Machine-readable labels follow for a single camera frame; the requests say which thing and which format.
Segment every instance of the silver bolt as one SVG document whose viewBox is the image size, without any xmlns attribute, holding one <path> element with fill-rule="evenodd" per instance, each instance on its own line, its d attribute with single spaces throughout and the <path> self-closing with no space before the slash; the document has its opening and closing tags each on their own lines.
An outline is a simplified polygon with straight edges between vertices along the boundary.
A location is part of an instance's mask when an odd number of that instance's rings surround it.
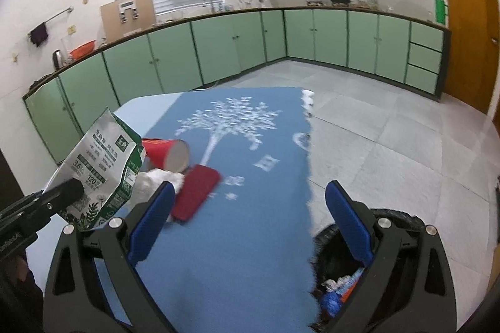
<svg viewBox="0 0 500 333">
<path fill-rule="evenodd" d="M 426 226 L 426 232 L 429 235 L 436 235 L 438 232 L 438 229 L 435 228 L 433 225 L 428 225 L 428 226 Z"/>
<path fill-rule="evenodd" d="M 123 223 L 123 220 L 120 218 L 120 217 L 113 217 L 110 221 L 109 221 L 109 227 L 111 228 L 118 228 L 122 225 Z"/>
<path fill-rule="evenodd" d="M 382 228 L 389 228 L 392 226 L 392 223 L 389 219 L 381 217 L 378 219 L 378 225 Z"/>
<path fill-rule="evenodd" d="M 65 234 L 65 235 L 70 235 L 71 233 L 74 232 L 74 226 L 73 225 L 66 225 L 64 226 L 64 228 L 62 229 L 62 232 Z"/>
</svg>

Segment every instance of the tiled floor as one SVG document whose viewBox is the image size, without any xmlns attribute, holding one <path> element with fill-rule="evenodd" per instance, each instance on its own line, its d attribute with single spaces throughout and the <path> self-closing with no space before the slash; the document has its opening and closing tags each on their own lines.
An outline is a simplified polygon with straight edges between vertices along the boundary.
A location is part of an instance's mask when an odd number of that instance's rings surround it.
<svg viewBox="0 0 500 333">
<path fill-rule="evenodd" d="M 479 305 L 496 246 L 500 139 L 484 114 L 444 95 L 436 103 L 359 75 L 284 61 L 221 86 L 314 91 L 312 233 L 331 224 L 324 187 L 434 224 L 447 252 L 462 325 Z"/>
</svg>

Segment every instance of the faucet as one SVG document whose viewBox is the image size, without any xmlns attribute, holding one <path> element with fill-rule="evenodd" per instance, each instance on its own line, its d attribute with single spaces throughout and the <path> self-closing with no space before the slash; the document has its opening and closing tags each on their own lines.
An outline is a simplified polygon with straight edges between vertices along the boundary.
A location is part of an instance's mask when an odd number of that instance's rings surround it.
<svg viewBox="0 0 500 333">
<path fill-rule="evenodd" d="M 204 7 L 207 6 L 207 0 L 203 0 L 203 6 Z M 215 12 L 216 12 L 216 9 L 213 7 L 213 0 L 210 0 L 210 12 L 212 14 L 215 14 Z"/>
</svg>

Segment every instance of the green bottle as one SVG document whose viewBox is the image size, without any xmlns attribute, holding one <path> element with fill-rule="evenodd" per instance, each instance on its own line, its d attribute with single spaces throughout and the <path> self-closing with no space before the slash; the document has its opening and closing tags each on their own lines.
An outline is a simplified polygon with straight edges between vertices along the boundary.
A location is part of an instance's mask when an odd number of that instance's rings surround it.
<svg viewBox="0 0 500 333">
<path fill-rule="evenodd" d="M 445 25 L 447 15 L 449 15 L 447 4 L 444 0 L 436 0 L 436 22 Z"/>
</svg>

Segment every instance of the red paper cup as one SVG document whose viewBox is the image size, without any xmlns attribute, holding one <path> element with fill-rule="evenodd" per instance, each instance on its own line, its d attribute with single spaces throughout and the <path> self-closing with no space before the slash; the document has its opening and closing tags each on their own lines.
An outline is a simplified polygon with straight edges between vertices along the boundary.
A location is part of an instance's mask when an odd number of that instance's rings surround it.
<svg viewBox="0 0 500 333">
<path fill-rule="evenodd" d="M 189 146 L 182 140 L 142 139 L 146 156 L 155 168 L 183 172 L 189 164 Z"/>
</svg>

